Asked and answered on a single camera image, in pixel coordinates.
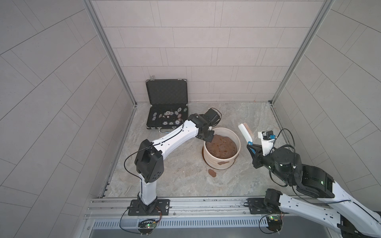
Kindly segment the white blue scrub brush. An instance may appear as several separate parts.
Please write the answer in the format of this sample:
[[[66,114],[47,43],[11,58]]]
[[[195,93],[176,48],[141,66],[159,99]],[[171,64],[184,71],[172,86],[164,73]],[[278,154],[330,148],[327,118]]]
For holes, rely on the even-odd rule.
[[[249,128],[249,126],[246,123],[239,124],[238,128],[239,128],[241,134],[243,135],[243,137],[245,138],[247,145],[249,145],[249,150],[255,155],[256,152],[252,148],[254,135],[253,135],[251,129]]]

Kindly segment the white ceramic pot with soil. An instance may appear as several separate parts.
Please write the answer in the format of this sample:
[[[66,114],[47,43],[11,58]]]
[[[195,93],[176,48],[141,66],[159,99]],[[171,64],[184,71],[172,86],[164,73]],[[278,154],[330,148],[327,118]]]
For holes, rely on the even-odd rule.
[[[215,128],[212,142],[204,142],[202,153],[210,167],[226,170],[234,164],[240,150],[241,142],[232,130]]]

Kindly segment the black poker chip case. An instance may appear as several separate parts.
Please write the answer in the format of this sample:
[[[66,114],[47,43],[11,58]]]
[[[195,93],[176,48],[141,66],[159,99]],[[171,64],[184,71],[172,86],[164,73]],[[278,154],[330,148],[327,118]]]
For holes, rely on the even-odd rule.
[[[148,130],[176,129],[188,119],[186,79],[149,79],[145,85],[150,104]]]

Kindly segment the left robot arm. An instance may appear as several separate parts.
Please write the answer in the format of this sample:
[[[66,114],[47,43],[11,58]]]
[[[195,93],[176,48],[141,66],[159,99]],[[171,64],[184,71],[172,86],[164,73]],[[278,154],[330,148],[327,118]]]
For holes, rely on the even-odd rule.
[[[158,198],[156,181],[164,173],[164,160],[167,156],[192,138],[205,142],[212,142],[214,131],[212,127],[218,125],[221,113],[210,108],[205,114],[192,114],[183,124],[166,136],[154,140],[144,140],[139,147],[135,159],[135,166],[140,178],[140,194],[138,206],[147,213],[155,210]]]

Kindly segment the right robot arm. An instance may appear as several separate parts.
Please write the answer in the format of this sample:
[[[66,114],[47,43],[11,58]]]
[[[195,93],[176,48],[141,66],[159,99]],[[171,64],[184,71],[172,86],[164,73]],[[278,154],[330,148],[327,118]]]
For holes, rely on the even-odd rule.
[[[305,165],[291,145],[264,148],[247,144],[254,168],[265,167],[269,174],[281,179],[285,186],[296,188],[306,196],[318,200],[313,203],[304,198],[293,198],[269,188],[264,199],[248,199],[250,208],[271,214],[298,215],[341,234],[344,238],[379,238],[381,216],[347,193],[323,169]]]

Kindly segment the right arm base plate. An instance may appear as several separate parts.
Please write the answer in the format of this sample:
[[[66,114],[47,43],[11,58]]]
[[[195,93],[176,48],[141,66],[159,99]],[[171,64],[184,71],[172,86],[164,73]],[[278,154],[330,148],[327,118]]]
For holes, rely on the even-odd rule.
[[[273,211],[268,198],[248,198],[247,203],[247,207],[252,215],[268,214]]]

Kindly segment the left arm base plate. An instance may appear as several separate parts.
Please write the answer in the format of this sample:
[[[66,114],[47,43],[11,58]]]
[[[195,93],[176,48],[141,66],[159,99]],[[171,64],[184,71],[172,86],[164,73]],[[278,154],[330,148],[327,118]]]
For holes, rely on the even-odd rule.
[[[140,199],[134,199],[128,209],[129,216],[167,216],[169,214],[170,200],[155,199],[151,204],[145,205]]]

